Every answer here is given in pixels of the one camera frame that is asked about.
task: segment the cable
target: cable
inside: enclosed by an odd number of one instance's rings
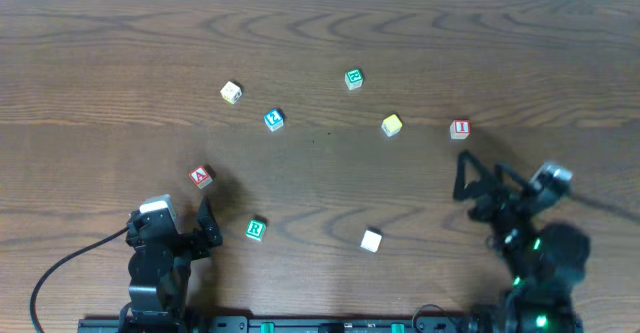
[[[120,310],[120,319],[118,320],[118,333],[124,332],[124,326],[127,324],[127,313],[129,313],[129,308],[131,308],[131,302],[127,303]]]
[[[601,210],[613,214],[619,218],[626,219],[636,224],[640,224],[640,216],[638,216],[637,213],[624,209],[617,205],[602,202],[594,198],[588,198],[578,193],[572,193],[571,195],[569,195],[569,199],[573,200],[574,202],[583,204],[589,208]]]
[[[47,270],[42,277],[40,278],[40,280],[38,281],[38,284],[36,284],[35,288],[33,288],[33,293],[31,293],[31,300],[29,301],[29,311],[31,313],[31,321],[33,323],[33,327],[36,329],[37,333],[44,333],[44,331],[42,330],[42,326],[40,325],[40,321],[38,320],[38,315],[36,314],[36,299],[38,298],[38,292],[40,291],[40,288],[42,287],[42,285],[44,284],[44,281],[47,280],[47,278],[49,278],[49,276],[51,275],[51,273],[53,273],[56,269],[58,269],[61,265],[65,264],[66,262],[72,260],[73,258],[79,256],[82,253],[85,253],[87,251],[92,250],[95,247],[99,247],[109,241],[112,241],[114,239],[116,239],[117,237],[121,236],[122,234],[126,233],[129,230],[129,228],[123,228],[119,231],[117,231],[116,233],[108,236],[107,238],[93,243],[90,246],[84,247],[82,249],[80,249],[79,251],[76,251],[74,253],[69,254],[68,256],[60,259],[58,261],[58,263],[54,264],[53,266],[51,266],[51,268],[49,268],[49,270]]]
[[[416,327],[416,318],[417,318],[418,314],[420,312],[422,312],[425,308],[436,308],[436,309],[438,309],[440,312],[442,312],[442,313],[444,313],[446,315],[447,319],[449,319],[449,322],[451,322],[451,324],[453,324],[453,326],[455,327],[456,332],[460,331],[460,327],[459,327],[460,323],[456,323],[456,321],[454,321],[453,318],[449,317],[448,313],[444,309],[442,309],[442,307],[440,307],[439,305],[429,303],[429,304],[425,304],[422,307],[418,308],[418,310],[416,310],[416,312],[413,313],[413,317],[411,317],[411,328],[414,328],[417,332],[422,332],[422,330],[419,329],[418,327]]]

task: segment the blue block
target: blue block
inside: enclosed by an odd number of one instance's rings
[[[273,132],[284,125],[284,117],[278,109],[272,109],[269,113],[264,115],[264,122]]]

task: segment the green led light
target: green led light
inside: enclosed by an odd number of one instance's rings
[[[538,327],[538,328],[544,328],[544,327],[546,327],[546,326],[547,326],[547,316],[546,316],[546,315],[543,315],[543,314],[539,315],[539,316],[536,318],[536,327]]]

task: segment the yellow block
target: yellow block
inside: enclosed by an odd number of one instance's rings
[[[387,134],[387,136],[391,137],[392,135],[398,133],[402,128],[402,122],[397,115],[392,114],[382,121],[382,130]]]

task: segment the wood grain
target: wood grain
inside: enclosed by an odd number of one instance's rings
[[[194,264],[190,302],[256,315],[409,315],[494,302],[509,285],[488,227],[451,200],[455,157],[575,172],[590,205],[537,219],[592,236],[575,294],[589,332],[640,327],[640,0],[0,0],[0,332],[62,256],[170,193],[203,195],[225,245]],[[348,92],[359,66],[364,88]],[[235,106],[219,95],[245,87]],[[263,115],[280,107],[284,129]],[[386,139],[395,112],[405,126]],[[473,134],[452,142],[468,117]],[[210,164],[217,185],[188,171]],[[244,237],[266,217],[265,241]],[[381,249],[359,248],[382,230]],[[47,332],[128,302],[117,240],[38,299]]]

